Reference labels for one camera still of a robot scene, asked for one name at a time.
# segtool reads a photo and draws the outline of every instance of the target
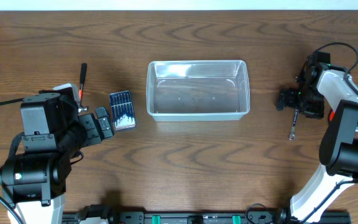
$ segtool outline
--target white wall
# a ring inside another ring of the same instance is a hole
[[[0,0],[0,11],[358,10],[358,0]]]

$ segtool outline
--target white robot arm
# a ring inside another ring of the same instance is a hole
[[[331,66],[329,54],[315,52],[308,59],[311,61],[306,62],[307,67],[298,78],[300,88],[295,92],[303,98],[291,98],[288,96],[291,94],[284,91],[287,94],[284,100],[289,99],[289,107],[300,113],[317,116],[319,110],[313,111],[309,106],[321,106],[319,100],[324,96],[332,108],[333,119],[321,141],[320,165],[303,189],[290,200],[287,220],[301,223],[318,222],[340,193],[358,183],[358,139],[354,139],[358,132],[358,87],[346,69]],[[295,100],[296,104],[290,104],[290,100]]]

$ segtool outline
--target clear plastic container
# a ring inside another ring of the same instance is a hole
[[[250,110],[242,60],[151,62],[147,112],[156,121],[239,120]]]

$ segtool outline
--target red tip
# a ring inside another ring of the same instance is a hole
[[[333,121],[335,115],[335,111],[332,111],[331,114],[329,115],[329,121]]]

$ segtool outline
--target wooden table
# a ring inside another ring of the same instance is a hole
[[[333,41],[358,48],[358,11],[0,12],[0,101],[78,83],[82,62],[83,104],[92,111],[108,107],[110,93],[131,90],[137,127],[83,149],[67,178],[66,211],[92,203],[147,211],[277,207],[316,170],[328,125],[300,116],[289,141],[293,110],[276,111],[279,89],[294,86],[306,56]],[[327,50],[335,65],[354,62],[345,47]],[[151,61],[229,59],[248,66],[251,110],[240,121],[156,123],[147,114]],[[358,66],[352,74],[358,85]],[[0,167],[22,128],[18,103],[0,107]],[[330,208],[350,211],[358,223],[358,186]],[[8,222],[0,205],[0,223]]]

